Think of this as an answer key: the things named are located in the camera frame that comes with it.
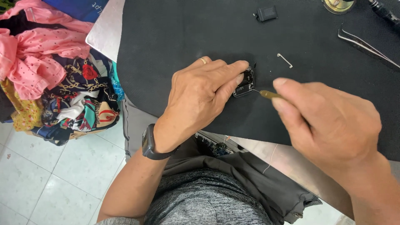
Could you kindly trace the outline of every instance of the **gold ring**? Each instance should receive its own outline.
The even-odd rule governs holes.
[[[207,64],[207,61],[205,59],[203,59],[203,58],[200,58],[200,59],[204,62],[204,64]]]

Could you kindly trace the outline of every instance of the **heather gray shirt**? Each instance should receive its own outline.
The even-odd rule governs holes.
[[[273,225],[261,204],[233,177],[202,169],[161,179],[145,225]],[[97,225],[139,225],[115,217]]]

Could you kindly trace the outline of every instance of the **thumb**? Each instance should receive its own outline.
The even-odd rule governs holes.
[[[293,147],[306,155],[303,150],[309,149],[314,140],[311,130],[300,111],[282,98],[272,98],[272,105],[278,111],[283,124],[288,130]]]
[[[242,82],[244,74],[239,74],[235,79],[229,81],[228,83],[223,84],[221,87],[217,89],[215,92],[214,100],[216,104],[223,104],[228,101],[230,96],[232,95],[235,88]]]

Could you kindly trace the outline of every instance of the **tweezers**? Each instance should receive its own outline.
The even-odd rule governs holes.
[[[376,50],[374,47],[370,46],[368,43],[360,39],[359,37],[352,35],[343,30],[343,25],[340,26],[338,31],[338,37],[348,42],[350,45],[355,47],[361,52],[366,53],[369,56],[372,56],[375,59],[378,59],[381,63],[385,64],[387,67],[400,72],[400,66],[395,62],[390,60],[388,57],[383,55],[380,51]]]

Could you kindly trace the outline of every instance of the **black watch strap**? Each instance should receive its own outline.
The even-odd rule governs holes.
[[[168,152],[168,153],[156,153],[155,151],[155,141],[154,141],[154,125],[155,124],[150,124],[146,131],[143,133],[143,139],[142,139],[142,153],[143,156],[151,159],[151,160],[163,160],[171,155],[173,155],[180,147],[176,147],[174,150]]]

